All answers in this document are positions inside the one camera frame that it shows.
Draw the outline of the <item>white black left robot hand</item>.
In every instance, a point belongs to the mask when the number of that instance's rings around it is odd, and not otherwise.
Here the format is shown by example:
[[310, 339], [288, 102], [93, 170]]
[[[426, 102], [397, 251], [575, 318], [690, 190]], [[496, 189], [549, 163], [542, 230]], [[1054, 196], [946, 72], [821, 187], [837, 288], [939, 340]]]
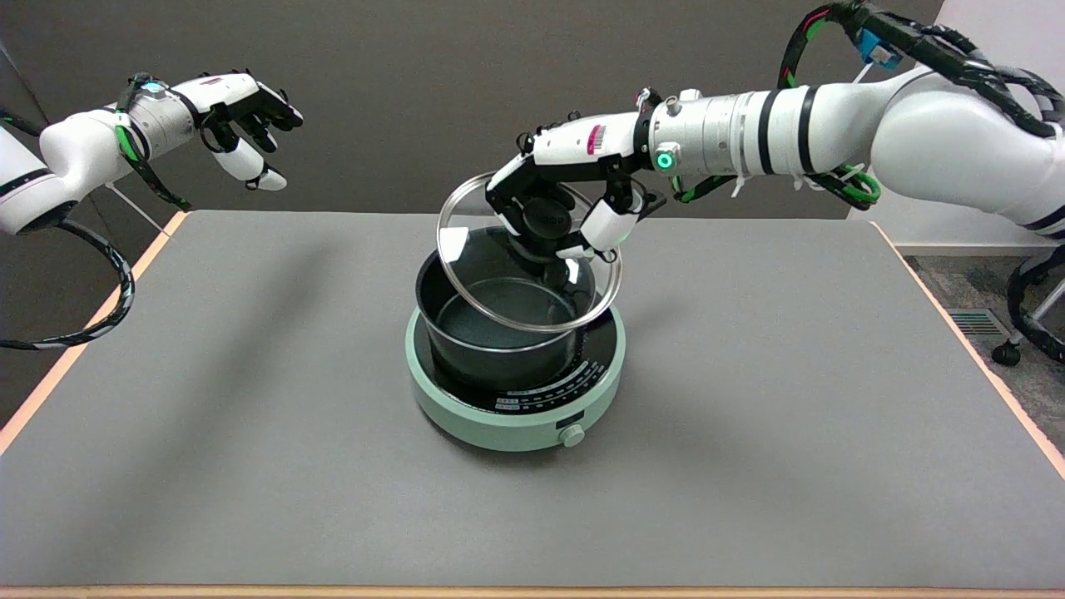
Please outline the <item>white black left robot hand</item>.
[[203, 75], [171, 88], [182, 100], [201, 137], [220, 167], [247, 190], [279, 192], [285, 176], [266, 162], [263, 153], [277, 151], [271, 133], [304, 126], [304, 113], [250, 72]]

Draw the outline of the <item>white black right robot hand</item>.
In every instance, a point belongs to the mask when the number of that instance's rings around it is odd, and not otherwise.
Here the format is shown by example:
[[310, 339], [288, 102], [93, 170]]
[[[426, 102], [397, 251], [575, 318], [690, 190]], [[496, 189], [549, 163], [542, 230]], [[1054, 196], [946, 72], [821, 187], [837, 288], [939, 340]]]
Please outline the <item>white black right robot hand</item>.
[[[484, 197], [528, 260], [600, 257], [610, 260], [639, 220], [662, 208], [634, 174], [651, 165], [650, 112], [571, 117], [517, 139], [518, 155], [495, 171]], [[575, 182], [605, 189], [572, 230], [575, 200], [563, 189]]]

